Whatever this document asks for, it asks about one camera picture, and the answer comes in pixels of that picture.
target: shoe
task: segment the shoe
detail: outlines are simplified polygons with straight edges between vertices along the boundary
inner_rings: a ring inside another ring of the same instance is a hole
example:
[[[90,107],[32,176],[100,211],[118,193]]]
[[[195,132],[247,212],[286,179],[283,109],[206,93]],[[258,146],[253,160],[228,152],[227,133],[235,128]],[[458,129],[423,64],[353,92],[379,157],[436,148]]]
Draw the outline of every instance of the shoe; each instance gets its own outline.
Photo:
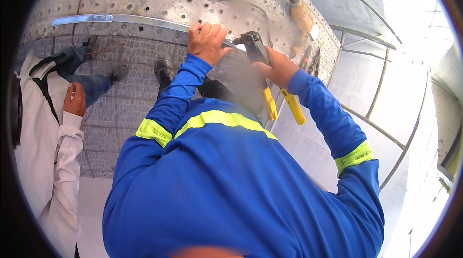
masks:
[[[96,39],[98,35],[91,35],[90,38],[82,44],[82,46],[87,47],[87,53],[92,53],[96,45]]]
[[[170,81],[169,71],[167,70],[166,64],[163,60],[159,60],[154,68],[154,75],[156,75],[159,84],[163,84],[165,81]]]
[[[111,82],[111,86],[113,86],[116,82],[122,81],[127,74],[129,73],[129,69],[126,67],[119,67],[114,71],[114,73],[111,73],[109,76],[109,81]]]

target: yellow handle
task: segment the yellow handle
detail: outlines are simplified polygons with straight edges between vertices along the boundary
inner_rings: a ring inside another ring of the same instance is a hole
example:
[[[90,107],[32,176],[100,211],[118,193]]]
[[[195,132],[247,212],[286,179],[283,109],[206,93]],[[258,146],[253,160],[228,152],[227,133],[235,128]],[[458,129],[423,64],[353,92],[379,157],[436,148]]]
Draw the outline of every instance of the yellow handle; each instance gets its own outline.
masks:
[[[300,109],[300,105],[297,102],[296,96],[289,93],[286,89],[281,89],[280,92],[286,100],[286,103],[288,104],[289,109],[291,110],[291,113],[293,114],[296,122],[299,125],[303,125],[306,122],[306,117]]]
[[[272,98],[272,93],[270,93],[270,88],[266,87],[262,90],[263,94],[263,104],[265,106],[265,111],[267,112],[267,119],[274,121],[278,118],[276,113],[275,100]]]

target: perforated metal wall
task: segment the perforated metal wall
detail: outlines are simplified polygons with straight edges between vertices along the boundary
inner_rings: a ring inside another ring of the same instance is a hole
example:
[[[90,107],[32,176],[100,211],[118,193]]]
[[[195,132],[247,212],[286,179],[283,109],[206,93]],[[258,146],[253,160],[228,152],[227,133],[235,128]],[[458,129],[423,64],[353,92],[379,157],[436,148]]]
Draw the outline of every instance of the perforated metal wall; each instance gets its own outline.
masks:
[[[264,43],[268,44],[267,26],[270,26],[274,48],[287,55],[291,54],[293,36],[296,26],[290,17],[288,0],[246,0],[262,7],[269,16],[265,21],[262,12],[243,3],[223,2],[215,0],[83,0],[80,14],[122,13],[152,18],[160,18],[177,23],[192,25],[196,22],[221,23],[229,30],[227,37],[235,38],[241,33],[259,31]],[[320,34],[314,42],[307,42],[293,61],[300,64],[303,53],[312,46],[310,61],[320,52],[319,77],[325,83],[333,71],[336,56],[340,47],[323,16],[310,0],[303,0],[311,10],[314,22]],[[54,18],[75,15],[79,0],[37,0],[30,19],[26,25],[22,43],[50,36],[69,35],[71,25],[51,27]],[[185,34],[156,27],[140,27],[130,23],[81,23],[76,28],[76,35],[98,34],[139,36],[153,40],[167,41],[187,45]]]

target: white shirt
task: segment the white shirt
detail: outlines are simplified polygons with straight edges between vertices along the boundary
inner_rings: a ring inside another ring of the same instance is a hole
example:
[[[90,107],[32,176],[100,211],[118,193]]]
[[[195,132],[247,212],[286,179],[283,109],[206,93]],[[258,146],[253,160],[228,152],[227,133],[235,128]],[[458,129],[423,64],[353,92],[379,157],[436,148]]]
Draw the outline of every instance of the white shirt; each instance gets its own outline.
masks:
[[[42,79],[55,63],[48,63],[29,76],[41,60],[31,50],[19,75],[23,122],[20,145],[15,150],[16,164],[23,192],[43,232],[61,256],[74,257],[79,230],[80,167],[76,157],[83,148],[82,117],[63,112],[69,83],[52,72],[48,75],[48,90],[60,120],[56,121],[42,91],[32,80]]]

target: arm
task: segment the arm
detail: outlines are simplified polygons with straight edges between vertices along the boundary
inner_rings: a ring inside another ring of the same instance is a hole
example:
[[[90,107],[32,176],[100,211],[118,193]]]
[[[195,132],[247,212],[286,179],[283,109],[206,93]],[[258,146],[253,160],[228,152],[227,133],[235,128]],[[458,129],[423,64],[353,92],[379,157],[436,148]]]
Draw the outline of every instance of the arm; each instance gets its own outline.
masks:
[[[54,174],[53,194],[39,217],[39,224],[63,257],[74,257],[79,220],[77,193],[79,191],[79,162],[84,133],[80,130],[82,117],[63,112],[63,124],[58,130],[62,143],[58,151]]]
[[[217,61],[230,52],[231,48],[220,48],[226,34],[227,30],[219,24],[197,23],[189,29],[186,61],[148,112],[135,136],[125,141],[119,153],[113,187],[103,213],[104,239],[112,237],[110,227],[115,224],[110,221],[118,218],[118,207],[123,203],[131,183],[141,172],[156,164],[185,115],[196,87],[202,84]]]
[[[297,94],[301,104],[310,110],[338,168],[339,191],[334,197],[345,206],[346,216],[355,217],[355,220],[349,220],[358,223],[365,237],[372,237],[378,253],[384,238],[384,214],[379,202],[379,161],[374,158],[365,133],[320,79],[304,72],[286,55],[269,47],[267,51],[272,67],[263,63],[253,65],[277,86]]]

